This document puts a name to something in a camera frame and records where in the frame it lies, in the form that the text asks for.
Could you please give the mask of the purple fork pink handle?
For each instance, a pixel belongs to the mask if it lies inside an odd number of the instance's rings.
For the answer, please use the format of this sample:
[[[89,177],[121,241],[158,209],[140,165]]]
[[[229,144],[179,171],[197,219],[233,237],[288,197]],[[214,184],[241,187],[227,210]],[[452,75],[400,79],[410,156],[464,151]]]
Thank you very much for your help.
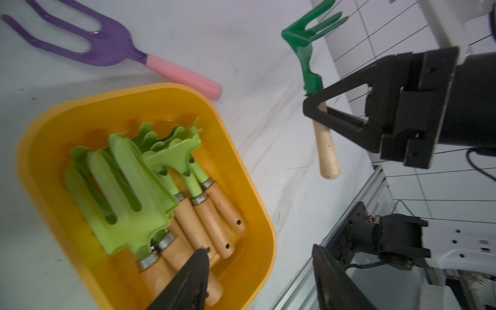
[[[131,33],[126,27],[118,21],[90,9],[78,1],[63,1],[62,3],[97,20],[101,25],[98,31],[89,32],[63,21],[49,14],[37,1],[28,1],[27,3],[46,22],[82,37],[90,43],[90,50],[85,53],[64,49],[63,47],[37,39],[10,15],[1,15],[1,19],[7,25],[34,47],[96,67],[110,67],[126,59],[131,59],[161,74],[174,83],[197,90],[210,100],[217,101],[221,97],[222,86],[220,84],[186,68],[138,50],[134,46]]]

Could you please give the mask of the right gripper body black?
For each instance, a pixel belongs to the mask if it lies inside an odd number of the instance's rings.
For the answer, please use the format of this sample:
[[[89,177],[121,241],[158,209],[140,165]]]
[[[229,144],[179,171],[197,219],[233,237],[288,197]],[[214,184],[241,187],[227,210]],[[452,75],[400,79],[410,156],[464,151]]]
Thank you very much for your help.
[[[383,57],[366,67],[366,149],[429,168],[436,146],[495,149],[495,54],[458,64],[456,48]]]

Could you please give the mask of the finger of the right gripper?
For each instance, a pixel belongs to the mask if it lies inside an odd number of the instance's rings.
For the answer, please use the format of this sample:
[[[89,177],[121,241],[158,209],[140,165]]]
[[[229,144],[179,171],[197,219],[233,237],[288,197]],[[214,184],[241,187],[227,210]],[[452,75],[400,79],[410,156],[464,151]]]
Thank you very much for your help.
[[[304,100],[303,113],[370,153],[381,151],[388,102],[382,58]]]

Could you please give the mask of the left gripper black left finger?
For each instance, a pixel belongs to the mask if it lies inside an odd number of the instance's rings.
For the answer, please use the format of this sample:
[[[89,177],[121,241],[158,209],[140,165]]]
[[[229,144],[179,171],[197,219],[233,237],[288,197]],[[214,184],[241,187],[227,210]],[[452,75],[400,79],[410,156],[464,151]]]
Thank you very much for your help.
[[[147,309],[204,310],[209,271],[207,250],[196,250]]]

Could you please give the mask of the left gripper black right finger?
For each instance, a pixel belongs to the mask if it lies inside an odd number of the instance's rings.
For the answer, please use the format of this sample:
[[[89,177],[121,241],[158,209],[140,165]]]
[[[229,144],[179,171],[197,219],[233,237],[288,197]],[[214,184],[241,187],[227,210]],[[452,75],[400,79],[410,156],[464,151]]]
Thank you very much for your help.
[[[320,309],[376,309],[325,247],[314,244],[312,259]]]

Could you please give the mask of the green fork wooden handle long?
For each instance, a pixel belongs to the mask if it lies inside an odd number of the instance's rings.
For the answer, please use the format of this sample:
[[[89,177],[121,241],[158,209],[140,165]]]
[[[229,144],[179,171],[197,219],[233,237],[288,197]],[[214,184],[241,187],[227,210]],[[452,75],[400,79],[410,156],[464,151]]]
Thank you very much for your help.
[[[87,159],[92,177],[116,218],[114,224],[96,226],[96,234],[108,254],[127,249],[134,255],[138,273],[156,300],[174,277],[164,254],[181,246],[176,235],[167,230],[170,218],[165,211],[178,202],[146,167],[132,140],[112,134],[109,146],[110,154],[98,150]]]

